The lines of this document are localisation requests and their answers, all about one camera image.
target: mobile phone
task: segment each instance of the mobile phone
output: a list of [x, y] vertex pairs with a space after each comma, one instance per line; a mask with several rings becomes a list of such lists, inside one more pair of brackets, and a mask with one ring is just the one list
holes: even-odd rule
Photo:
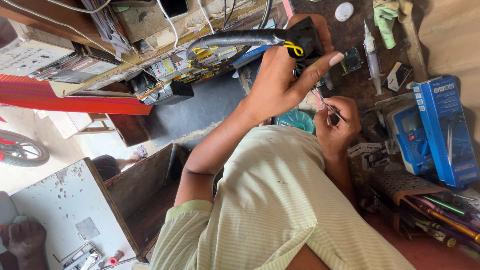
[[187, 0], [160, 0], [160, 3], [170, 19], [188, 13]]

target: circuit board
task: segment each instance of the circuit board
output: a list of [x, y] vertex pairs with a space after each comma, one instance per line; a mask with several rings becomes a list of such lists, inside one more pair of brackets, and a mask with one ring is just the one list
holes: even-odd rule
[[[351, 73], [361, 67], [363, 61], [360, 57], [360, 54], [357, 48], [351, 47], [348, 50], [343, 51], [342, 53], [345, 56], [342, 62], [340, 62], [343, 68], [342, 76], [345, 76], [348, 73]], [[321, 78], [320, 81], [318, 81], [318, 83], [316, 83], [313, 88], [324, 86], [324, 85], [325, 85], [325, 80]]]

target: tweezers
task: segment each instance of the tweezers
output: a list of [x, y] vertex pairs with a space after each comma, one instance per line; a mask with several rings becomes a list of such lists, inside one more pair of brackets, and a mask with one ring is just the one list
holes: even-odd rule
[[342, 120], [342, 121], [345, 123], [345, 125], [347, 125], [347, 127], [350, 127], [350, 125], [347, 124], [347, 122], [345, 122], [345, 120], [343, 120], [343, 118], [340, 116], [340, 114], [339, 114], [337, 111], [335, 111], [335, 110], [332, 108], [332, 106], [330, 106], [330, 105], [328, 105], [328, 104], [326, 104], [326, 103], [324, 102], [324, 98], [323, 98], [322, 94], [320, 94], [320, 92], [318, 91], [318, 88], [315, 88], [315, 89], [310, 90], [310, 91], [311, 91], [311, 92], [313, 93], [313, 95], [316, 96], [330, 111], [332, 111], [338, 118], [340, 118], [340, 120]]

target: blue multimeter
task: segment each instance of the blue multimeter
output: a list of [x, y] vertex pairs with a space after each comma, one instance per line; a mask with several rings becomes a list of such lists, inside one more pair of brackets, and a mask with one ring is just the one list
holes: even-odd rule
[[387, 114], [392, 135], [409, 173], [420, 174], [434, 167], [418, 106], [406, 105]]

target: motorcycle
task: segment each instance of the motorcycle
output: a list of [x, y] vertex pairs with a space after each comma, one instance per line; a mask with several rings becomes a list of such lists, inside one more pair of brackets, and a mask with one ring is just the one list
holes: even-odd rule
[[0, 129], [0, 162], [19, 167], [37, 167], [49, 159], [50, 154], [45, 146], [29, 137]]

